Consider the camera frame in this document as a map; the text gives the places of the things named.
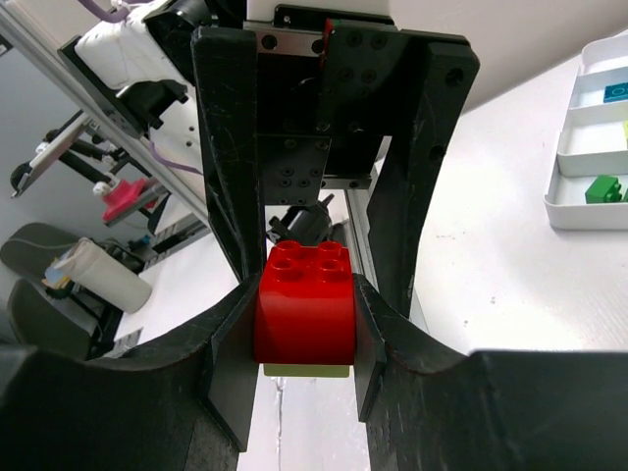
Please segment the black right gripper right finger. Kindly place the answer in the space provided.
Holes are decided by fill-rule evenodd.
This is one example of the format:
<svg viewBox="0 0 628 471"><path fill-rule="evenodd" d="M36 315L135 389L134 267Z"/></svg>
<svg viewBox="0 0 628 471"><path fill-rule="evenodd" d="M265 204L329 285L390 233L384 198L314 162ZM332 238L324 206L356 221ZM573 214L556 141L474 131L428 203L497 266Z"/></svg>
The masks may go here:
<svg viewBox="0 0 628 471"><path fill-rule="evenodd" d="M355 390L375 470L623 470L623 352L458 353L355 276Z"/></svg>

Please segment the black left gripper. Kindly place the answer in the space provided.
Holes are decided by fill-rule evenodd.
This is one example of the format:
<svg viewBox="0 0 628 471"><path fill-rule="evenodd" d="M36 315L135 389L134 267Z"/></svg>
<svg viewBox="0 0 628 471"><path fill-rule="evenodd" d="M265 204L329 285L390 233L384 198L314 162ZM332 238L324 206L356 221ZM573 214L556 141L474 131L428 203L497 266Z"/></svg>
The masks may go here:
<svg viewBox="0 0 628 471"><path fill-rule="evenodd" d="M266 263L264 204L309 206L322 189L371 184L381 138L356 120L339 122L332 108L341 85L356 82L364 99L377 77L343 66L337 82L324 82L328 38L341 21L394 25L385 13L278 4L272 19L246 20L247 30L192 34L208 222L239 281ZM367 216L379 292L402 316L439 172L479 69L465 38L411 38L394 72L392 142Z"/></svg>

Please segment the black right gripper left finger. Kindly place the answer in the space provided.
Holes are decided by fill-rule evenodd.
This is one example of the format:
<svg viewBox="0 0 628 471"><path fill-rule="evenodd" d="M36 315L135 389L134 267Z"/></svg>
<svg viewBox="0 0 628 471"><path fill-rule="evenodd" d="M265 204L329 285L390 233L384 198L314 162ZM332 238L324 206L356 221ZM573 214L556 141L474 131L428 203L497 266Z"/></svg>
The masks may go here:
<svg viewBox="0 0 628 471"><path fill-rule="evenodd" d="M5 470L234 470L258 378L252 276L118 358L1 349Z"/></svg>

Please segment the yellow stack lego brick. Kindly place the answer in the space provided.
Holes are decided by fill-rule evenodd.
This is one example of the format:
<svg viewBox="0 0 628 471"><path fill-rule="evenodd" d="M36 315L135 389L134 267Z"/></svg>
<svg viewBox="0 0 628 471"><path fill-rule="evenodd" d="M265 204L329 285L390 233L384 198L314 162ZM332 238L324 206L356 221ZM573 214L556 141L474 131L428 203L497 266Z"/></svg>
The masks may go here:
<svg viewBox="0 0 628 471"><path fill-rule="evenodd" d="M267 377L287 378L347 378L348 365L271 364L263 365Z"/></svg>

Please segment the red stack lego brick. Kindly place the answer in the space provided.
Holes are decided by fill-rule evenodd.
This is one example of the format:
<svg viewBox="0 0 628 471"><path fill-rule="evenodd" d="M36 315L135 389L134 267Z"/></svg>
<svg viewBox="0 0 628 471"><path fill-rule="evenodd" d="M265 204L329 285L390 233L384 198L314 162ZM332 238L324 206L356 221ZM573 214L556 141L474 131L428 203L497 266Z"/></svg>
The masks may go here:
<svg viewBox="0 0 628 471"><path fill-rule="evenodd" d="M346 247L285 240L271 249L258 290L253 347L262 364L353 363L354 284Z"/></svg>

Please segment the small dark green lego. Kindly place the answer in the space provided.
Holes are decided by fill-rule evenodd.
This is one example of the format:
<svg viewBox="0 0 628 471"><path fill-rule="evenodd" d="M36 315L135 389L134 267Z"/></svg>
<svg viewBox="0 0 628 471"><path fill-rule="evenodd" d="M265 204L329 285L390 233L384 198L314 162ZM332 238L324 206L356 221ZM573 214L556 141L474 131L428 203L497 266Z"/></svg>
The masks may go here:
<svg viewBox="0 0 628 471"><path fill-rule="evenodd" d="M599 175L585 191L587 204L606 204L627 201L627 190L618 177Z"/></svg>

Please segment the blue lego brick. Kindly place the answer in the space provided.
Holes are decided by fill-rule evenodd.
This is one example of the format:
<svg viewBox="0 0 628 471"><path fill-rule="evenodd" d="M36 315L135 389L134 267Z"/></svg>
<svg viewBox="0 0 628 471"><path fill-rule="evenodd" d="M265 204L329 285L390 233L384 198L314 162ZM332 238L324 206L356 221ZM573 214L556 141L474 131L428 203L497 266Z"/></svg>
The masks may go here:
<svg viewBox="0 0 628 471"><path fill-rule="evenodd" d="M615 83L607 85L603 92L603 103L614 103L628 100L628 83Z"/></svg>

